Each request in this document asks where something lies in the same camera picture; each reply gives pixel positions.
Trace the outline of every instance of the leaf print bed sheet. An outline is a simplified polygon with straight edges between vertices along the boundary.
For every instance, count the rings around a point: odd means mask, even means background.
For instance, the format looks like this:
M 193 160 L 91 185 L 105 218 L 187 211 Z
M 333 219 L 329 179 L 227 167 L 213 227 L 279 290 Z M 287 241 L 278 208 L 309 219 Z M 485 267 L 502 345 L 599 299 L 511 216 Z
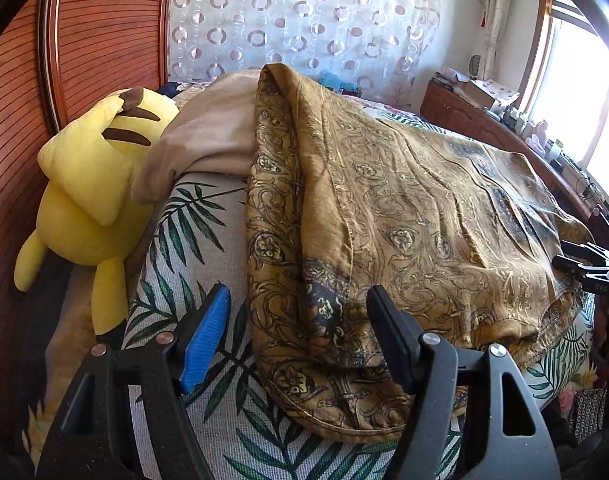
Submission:
M 382 119 L 417 116 L 380 110 Z M 232 293 L 225 334 L 203 384 L 184 401 L 204 455 L 217 480 L 380 479 L 396 442 L 342 444 L 325 440 L 289 420 L 265 394 L 254 365 L 246 300 L 244 203 L 246 182 L 239 177 L 188 173 L 176 183 L 160 218 L 142 269 L 125 333 L 125 348 L 143 345 L 172 330 L 187 310 L 198 308 L 215 283 Z M 533 398 L 544 407 L 571 380 L 593 341 L 593 297 L 557 346 L 524 371 Z M 283 378 L 299 387 L 297 373 Z M 132 415 L 145 475 L 160 478 L 148 437 L 139 389 L 132 387 Z M 462 438 L 463 417 L 454 418 L 439 475 L 452 472 Z

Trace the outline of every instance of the folded fabric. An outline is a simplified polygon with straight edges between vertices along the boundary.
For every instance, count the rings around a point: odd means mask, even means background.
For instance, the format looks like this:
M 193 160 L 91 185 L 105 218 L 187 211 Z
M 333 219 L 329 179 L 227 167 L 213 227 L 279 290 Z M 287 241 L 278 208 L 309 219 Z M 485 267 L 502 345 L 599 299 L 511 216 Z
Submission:
M 268 393 L 306 428 L 400 436 L 410 399 L 367 318 L 373 284 L 424 330 L 503 342 L 520 365 L 568 330 L 581 291 L 551 259 L 591 236 L 523 155 L 379 121 L 284 65 L 263 70 L 256 115 L 251 338 Z
M 259 75 L 259 70 L 224 75 L 182 108 L 147 152 L 131 190 L 136 202 L 164 202 L 187 171 L 249 174 Z

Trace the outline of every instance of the plush toy foot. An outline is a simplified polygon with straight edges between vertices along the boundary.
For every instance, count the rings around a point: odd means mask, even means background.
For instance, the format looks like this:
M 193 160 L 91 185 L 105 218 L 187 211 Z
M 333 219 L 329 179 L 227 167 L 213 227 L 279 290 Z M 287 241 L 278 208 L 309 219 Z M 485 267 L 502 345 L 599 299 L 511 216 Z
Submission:
M 44 260 L 46 255 L 46 250 L 47 246 L 40 240 L 38 231 L 33 231 L 22 245 L 16 259 L 13 281 L 18 290 L 27 292 L 31 285 L 33 285 L 42 265 L 42 260 Z
M 91 320 L 96 335 L 114 329 L 126 319 L 128 305 L 124 262 L 112 258 L 101 262 L 96 268 L 91 292 Z

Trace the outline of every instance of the wooden dresser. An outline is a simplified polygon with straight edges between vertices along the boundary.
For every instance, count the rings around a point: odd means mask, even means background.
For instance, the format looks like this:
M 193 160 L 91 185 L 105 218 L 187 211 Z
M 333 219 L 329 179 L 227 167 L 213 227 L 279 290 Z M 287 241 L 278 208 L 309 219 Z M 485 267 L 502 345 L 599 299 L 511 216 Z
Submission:
M 591 211 L 575 193 L 574 187 L 516 134 L 474 108 L 460 96 L 431 81 L 420 113 L 424 118 L 452 132 L 481 140 L 507 152 L 524 153 L 535 172 L 549 188 L 559 206 L 567 213 L 587 223 Z

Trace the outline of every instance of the silver bolt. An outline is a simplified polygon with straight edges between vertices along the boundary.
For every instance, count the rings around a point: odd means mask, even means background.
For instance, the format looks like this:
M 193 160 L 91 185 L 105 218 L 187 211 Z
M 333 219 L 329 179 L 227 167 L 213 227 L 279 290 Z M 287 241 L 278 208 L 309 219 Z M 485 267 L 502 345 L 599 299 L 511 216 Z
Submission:
M 495 357 L 504 357 L 505 355 L 507 355 L 507 349 L 504 348 L 504 346 L 500 345 L 499 343 L 492 344 L 489 347 L 489 350 L 491 350 L 491 353 Z
M 422 334 L 422 341 L 424 341 L 428 345 L 438 345 L 442 338 L 433 332 L 426 332 Z
M 173 338 L 173 332 L 160 332 L 155 336 L 156 342 L 161 345 L 168 345 L 171 341 L 173 341 Z
M 102 343 L 98 343 L 97 345 L 94 345 L 93 348 L 91 349 L 91 355 L 93 355 L 94 357 L 100 357 L 101 355 L 104 355 L 105 353 L 107 353 L 107 345 L 102 344 Z

